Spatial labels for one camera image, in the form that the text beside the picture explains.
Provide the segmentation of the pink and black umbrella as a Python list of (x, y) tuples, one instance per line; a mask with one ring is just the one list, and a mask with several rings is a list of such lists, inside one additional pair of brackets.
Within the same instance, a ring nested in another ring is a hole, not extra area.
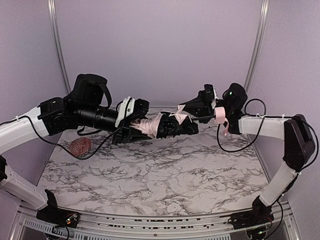
[(160, 112), (153, 118), (137, 119), (130, 123), (130, 127), (154, 139), (174, 138), (180, 135), (197, 135), (199, 127), (196, 123), (202, 120), (214, 120), (216, 125), (226, 124), (224, 134), (229, 130), (230, 123), (226, 117), (225, 108), (220, 106), (213, 110), (213, 114), (191, 117), (184, 114), (185, 106), (178, 105), (175, 112)]

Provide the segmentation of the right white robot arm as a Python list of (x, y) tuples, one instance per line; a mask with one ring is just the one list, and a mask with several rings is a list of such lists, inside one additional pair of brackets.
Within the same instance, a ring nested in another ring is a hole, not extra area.
[(320, 141), (315, 129), (302, 114), (268, 115), (248, 113), (246, 90), (238, 83), (232, 83), (218, 97), (211, 84), (205, 84), (197, 97), (178, 105), (196, 120), (207, 123), (214, 119), (219, 127), (224, 126), (227, 133), (251, 136), (252, 146), (259, 138), (270, 139), (283, 147), (282, 162), (269, 181), (267, 187), (253, 201), (251, 218), (261, 218), (271, 212), (273, 204), (295, 183), (303, 170), (315, 162), (320, 151)]

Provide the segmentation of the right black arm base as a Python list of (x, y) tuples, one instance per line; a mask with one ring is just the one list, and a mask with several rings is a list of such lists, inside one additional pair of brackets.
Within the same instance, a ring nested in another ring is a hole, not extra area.
[(249, 228), (257, 225), (262, 225), (265, 223), (271, 223), (274, 220), (274, 215), (267, 214), (266, 216), (253, 216), (251, 211), (244, 211), (233, 213), (227, 220), (228, 224), (233, 226), (234, 230)]

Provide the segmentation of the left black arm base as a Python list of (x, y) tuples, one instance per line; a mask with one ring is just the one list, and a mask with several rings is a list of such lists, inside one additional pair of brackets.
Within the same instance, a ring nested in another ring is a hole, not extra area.
[(79, 223), (80, 213), (64, 209), (59, 211), (38, 211), (36, 214), (38, 220), (56, 224), (63, 227), (76, 228)]

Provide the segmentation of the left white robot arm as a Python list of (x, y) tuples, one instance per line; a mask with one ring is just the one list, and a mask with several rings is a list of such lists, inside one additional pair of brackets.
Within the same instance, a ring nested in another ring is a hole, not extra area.
[[(79, 74), (67, 96), (46, 100), (22, 116), (2, 123), (1, 154), (31, 140), (44, 140), (47, 136), (76, 130), (80, 126), (110, 131), (114, 144), (142, 137), (142, 133), (130, 128), (130, 123), (146, 116), (149, 102), (127, 97), (112, 110), (107, 82), (106, 78), (96, 74)], [(0, 185), (32, 205), (40, 215), (47, 218), (61, 215), (55, 195), (19, 176), (4, 157), (0, 158)]]

